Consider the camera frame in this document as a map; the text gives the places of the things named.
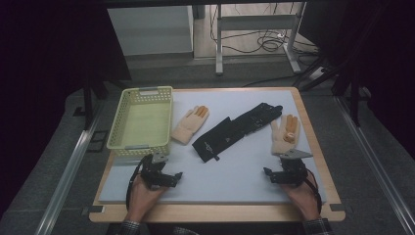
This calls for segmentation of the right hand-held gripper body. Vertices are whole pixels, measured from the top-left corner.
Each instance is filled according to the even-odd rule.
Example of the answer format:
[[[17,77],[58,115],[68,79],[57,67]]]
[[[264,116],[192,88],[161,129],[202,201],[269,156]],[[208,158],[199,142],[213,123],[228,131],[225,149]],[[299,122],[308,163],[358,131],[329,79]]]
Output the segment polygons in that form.
[[[283,168],[279,176],[285,183],[300,186],[307,177],[306,166],[302,161],[305,158],[311,158],[312,155],[308,152],[291,149],[284,154],[279,155],[281,160],[281,167]]]

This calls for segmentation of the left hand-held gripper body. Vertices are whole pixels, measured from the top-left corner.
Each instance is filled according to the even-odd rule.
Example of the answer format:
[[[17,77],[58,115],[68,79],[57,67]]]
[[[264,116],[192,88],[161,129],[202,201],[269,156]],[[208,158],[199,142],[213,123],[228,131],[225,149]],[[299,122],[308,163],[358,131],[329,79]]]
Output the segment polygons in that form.
[[[141,167],[141,177],[149,188],[160,186],[160,183],[165,181],[176,181],[171,180],[167,174],[162,172],[165,167],[165,162],[154,163],[152,155],[145,156],[141,160]]]

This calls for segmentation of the pale green plastic basket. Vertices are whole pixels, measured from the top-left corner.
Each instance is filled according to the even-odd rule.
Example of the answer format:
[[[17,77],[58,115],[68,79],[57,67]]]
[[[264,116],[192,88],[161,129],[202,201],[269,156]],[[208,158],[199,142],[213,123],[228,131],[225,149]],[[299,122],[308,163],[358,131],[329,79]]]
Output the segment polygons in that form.
[[[170,152],[172,90],[171,86],[124,89],[107,148],[120,157],[166,157]]]

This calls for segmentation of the person's left hand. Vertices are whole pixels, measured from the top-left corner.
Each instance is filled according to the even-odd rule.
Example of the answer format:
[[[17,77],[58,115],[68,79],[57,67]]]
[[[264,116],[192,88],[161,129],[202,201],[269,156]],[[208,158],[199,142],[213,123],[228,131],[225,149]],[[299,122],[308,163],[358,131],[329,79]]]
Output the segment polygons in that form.
[[[166,190],[167,187],[149,189],[138,174],[133,181],[125,220],[140,223]]]

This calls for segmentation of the person's right hand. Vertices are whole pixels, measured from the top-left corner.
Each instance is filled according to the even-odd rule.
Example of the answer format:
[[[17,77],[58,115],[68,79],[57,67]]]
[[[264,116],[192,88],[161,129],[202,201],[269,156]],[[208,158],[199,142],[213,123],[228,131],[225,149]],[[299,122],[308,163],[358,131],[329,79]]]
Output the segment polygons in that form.
[[[312,189],[305,182],[298,187],[282,184],[281,188],[287,194],[303,220],[308,221],[320,218],[317,199]]]

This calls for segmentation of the light blue table mat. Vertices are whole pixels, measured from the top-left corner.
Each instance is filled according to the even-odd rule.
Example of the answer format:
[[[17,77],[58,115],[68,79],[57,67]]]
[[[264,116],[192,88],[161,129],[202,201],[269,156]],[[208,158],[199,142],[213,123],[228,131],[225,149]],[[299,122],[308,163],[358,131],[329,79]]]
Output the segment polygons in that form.
[[[173,93],[173,124],[197,105],[209,109],[209,117],[194,135],[199,138],[225,118],[236,118],[260,103],[282,106],[286,115],[300,111],[288,90],[213,90]],[[160,201],[165,204],[286,204],[286,194],[264,173],[268,167],[280,171],[280,159],[271,154],[271,127],[249,134],[218,155],[203,162],[191,145],[170,143],[170,155],[163,169],[180,172],[177,186],[168,189]]]

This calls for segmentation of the beige glove orange fingertips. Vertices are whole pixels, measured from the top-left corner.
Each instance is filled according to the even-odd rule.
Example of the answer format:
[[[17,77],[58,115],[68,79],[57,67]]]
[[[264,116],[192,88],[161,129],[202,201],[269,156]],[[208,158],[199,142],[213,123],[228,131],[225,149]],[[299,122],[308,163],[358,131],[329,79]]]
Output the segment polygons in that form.
[[[196,106],[193,110],[189,110],[173,129],[171,137],[187,145],[205,123],[208,115],[209,110],[206,106]]]
[[[294,149],[299,142],[300,121],[293,115],[282,115],[280,123],[271,121],[273,155],[284,154]]]

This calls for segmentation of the person's plaid clothing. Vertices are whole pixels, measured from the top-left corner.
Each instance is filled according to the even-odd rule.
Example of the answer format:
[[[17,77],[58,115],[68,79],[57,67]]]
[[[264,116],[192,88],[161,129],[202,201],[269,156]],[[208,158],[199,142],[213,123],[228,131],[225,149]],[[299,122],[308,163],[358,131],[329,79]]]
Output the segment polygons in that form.
[[[174,227],[172,233],[173,235],[200,235],[195,231],[183,227]]]

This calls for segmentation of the black metal stand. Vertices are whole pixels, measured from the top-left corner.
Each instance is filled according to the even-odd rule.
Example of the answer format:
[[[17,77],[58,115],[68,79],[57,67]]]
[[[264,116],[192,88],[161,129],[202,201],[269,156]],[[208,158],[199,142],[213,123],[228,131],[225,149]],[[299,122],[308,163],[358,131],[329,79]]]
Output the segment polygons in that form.
[[[98,101],[105,101],[110,91],[105,85],[106,82],[118,87],[119,89],[127,88],[125,81],[131,79],[130,74],[126,76],[109,76],[102,72],[96,74],[86,75],[83,79],[83,97],[84,97],[84,115],[85,124],[84,129],[90,129],[94,120],[94,105],[92,96],[95,96]]]

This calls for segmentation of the black tripod stand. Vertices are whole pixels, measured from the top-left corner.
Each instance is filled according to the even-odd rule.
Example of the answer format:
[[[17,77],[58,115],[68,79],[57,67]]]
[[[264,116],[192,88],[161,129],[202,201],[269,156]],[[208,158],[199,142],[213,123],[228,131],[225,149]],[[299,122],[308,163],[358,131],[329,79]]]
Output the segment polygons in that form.
[[[312,79],[307,84],[302,85],[302,83],[311,77],[311,75],[317,71],[317,69],[326,61],[326,58],[321,56],[316,59],[310,66],[308,66],[304,71],[296,73],[296,80],[293,83],[293,86],[296,87],[299,91],[308,91],[317,85],[322,84],[323,82],[334,78],[335,82],[331,88],[331,92],[335,97],[344,96],[347,91],[349,91],[348,97],[348,111],[349,117],[352,122],[356,125],[360,125],[359,121],[359,102],[362,101],[360,96],[360,88],[358,82],[357,70],[352,66],[351,60],[345,60],[340,63],[338,66],[335,66],[331,69],[328,69],[322,75],[318,76],[315,79]]]

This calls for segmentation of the dark curtain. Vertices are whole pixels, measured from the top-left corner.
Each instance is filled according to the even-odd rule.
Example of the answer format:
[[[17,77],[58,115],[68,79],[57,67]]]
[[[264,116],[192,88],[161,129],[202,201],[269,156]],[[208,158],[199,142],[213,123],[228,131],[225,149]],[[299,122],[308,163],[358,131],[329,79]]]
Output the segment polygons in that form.
[[[368,107],[415,159],[415,0],[308,0],[300,34],[351,60]]]
[[[69,94],[130,73],[106,0],[0,0],[0,216],[41,157]]]

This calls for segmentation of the white cabinet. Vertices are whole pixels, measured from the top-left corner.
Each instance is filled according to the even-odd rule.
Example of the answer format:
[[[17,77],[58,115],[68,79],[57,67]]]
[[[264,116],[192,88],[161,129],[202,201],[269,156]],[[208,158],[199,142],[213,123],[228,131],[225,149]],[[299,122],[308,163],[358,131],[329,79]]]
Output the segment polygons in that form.
[[[193,51],[191,6],[108,10],[124,56]]]

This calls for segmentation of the small black floor frame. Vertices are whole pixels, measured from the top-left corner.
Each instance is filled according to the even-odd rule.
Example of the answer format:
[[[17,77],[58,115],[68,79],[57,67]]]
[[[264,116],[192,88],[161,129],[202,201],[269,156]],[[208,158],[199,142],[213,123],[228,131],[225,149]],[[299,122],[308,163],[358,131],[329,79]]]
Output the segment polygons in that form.
[[[88,153],[101,153],[104,150],[104,147],[107,143],[108,134],[109,134],[108,130],[95,131],[89,142],[87,152]]]

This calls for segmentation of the aluminium floor rail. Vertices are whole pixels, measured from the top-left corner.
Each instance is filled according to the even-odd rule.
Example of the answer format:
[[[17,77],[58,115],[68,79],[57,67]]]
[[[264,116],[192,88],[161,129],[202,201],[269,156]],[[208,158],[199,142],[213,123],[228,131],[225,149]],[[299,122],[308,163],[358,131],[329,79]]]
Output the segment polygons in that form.
[[[34,235],[51,235],[105,106],[106,101],[97,103],[89,126],[81,132]]]
[[[339,97],[335,97],[334,101],[340,107],[348,128],[357,141],[364,158],[369,164],[406,235],[415,235],[415,215],[412,213],[400,192],[392,183],[363,130],[350,117],[349,107],[347,106],[346,101]]]

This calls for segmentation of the white metal desk frame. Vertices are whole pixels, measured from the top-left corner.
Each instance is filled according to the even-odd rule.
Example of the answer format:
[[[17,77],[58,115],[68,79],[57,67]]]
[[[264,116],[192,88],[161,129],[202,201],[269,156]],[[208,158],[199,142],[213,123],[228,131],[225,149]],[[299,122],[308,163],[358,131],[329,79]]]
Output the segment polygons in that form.
[[[216,54],[215,73],[223,75],[223,55],[221,32],[232,30],[262,30],[262,29],[286,29],[290,32],[289,40],[283,44],[286,57],[291,65],[293,73],[300,73],[300,65],[294,54],[293,45],[300,27],[305,3],[301,2],[294,15],[266,15],[266,16],[230,16],[223,17],[221,5],[217,5],[216,23]]]

